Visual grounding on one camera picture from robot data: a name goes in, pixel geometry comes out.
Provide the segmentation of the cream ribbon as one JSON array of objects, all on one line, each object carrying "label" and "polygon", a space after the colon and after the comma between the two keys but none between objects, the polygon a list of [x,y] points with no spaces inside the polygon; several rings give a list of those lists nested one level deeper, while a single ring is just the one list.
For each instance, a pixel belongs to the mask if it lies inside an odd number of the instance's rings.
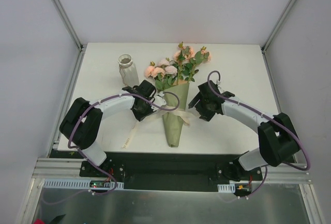
[{"label": "cream ribbon", "polygon": [[[162,149],[167,150],[169,146],[167,144],[162,119],[164,113],[165,111],[161,110],[156,114],[147,117],[140,123],[136,122],[129,132],[127,140],[121,146],[121,150],[136,152],[159,152]],[[191,121],[195,118],[195,114],[191,112],[188,113],[190,114],[189,122],[191,124]]]}]

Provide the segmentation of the green wrapping paper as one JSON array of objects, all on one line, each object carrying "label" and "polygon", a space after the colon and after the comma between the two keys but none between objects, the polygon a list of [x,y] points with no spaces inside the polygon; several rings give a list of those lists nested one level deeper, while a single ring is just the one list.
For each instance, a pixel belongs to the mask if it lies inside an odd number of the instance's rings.
[{"label": "green wrapping paper", "polygon": [[179,84],[166,89],[179,98],[179,107],[174,111],[165,111],[162,116],[165,137],[169,147],[177,148],[180,142],[183,125],[189,126],[189,113],[186,112],[189,83],[180,81]]}]

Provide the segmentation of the pink flower bouquet green leaves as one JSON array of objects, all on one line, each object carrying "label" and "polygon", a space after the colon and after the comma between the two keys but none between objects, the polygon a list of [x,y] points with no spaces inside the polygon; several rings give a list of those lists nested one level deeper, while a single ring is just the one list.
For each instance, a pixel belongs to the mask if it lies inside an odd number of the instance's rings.
[{"label": "pink flower bouquet green leaves", "polygon": [[150,62],[144,76],[155,81],[158,91],[164,91],[173,86],[194,82],[199,66],[210,62],[211,59],[211,53],[206,46],[195,52],[193,47],[181,42],[172,58],[166,57],[158,63]]}]

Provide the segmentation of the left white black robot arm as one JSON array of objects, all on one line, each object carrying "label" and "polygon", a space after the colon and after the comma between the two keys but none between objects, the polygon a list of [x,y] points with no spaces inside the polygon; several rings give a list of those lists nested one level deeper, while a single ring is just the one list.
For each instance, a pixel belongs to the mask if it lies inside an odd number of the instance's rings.
[{"label": "left white black robot arm", "polygon": [[92,162],[93,173],[98,177],[106,176],[109,172],[107,155],[96,142],[101,121],[124,110],[131,110],[137,121],[144,120],[155,112],[149,103],[155,93],[156,88],[144,80],[140,85],[124,87],[119,94],[95,103],[79,97],[62,120],[59,131]]}]

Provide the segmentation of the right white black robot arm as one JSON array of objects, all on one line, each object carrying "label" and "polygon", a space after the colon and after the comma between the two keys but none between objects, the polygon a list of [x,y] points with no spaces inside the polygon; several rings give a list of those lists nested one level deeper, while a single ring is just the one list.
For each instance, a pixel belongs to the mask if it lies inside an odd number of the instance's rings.
[{"label": "right white black robot arm", "polygon": [[240,101],[233,93],[221,93],[212,81],[199,85],[198,89],[199,92],[188,104],[188,108],[195,108],[200,119],[209,122],[215,114],[225,115],[258,135],[259,147],[239,156],[233,166],[233,175],[237,179],[246,179],[251,170],[257,167],[276,167],[300,151],[300,146],[293,138],[295,130],[288,115],[263,114]]}]

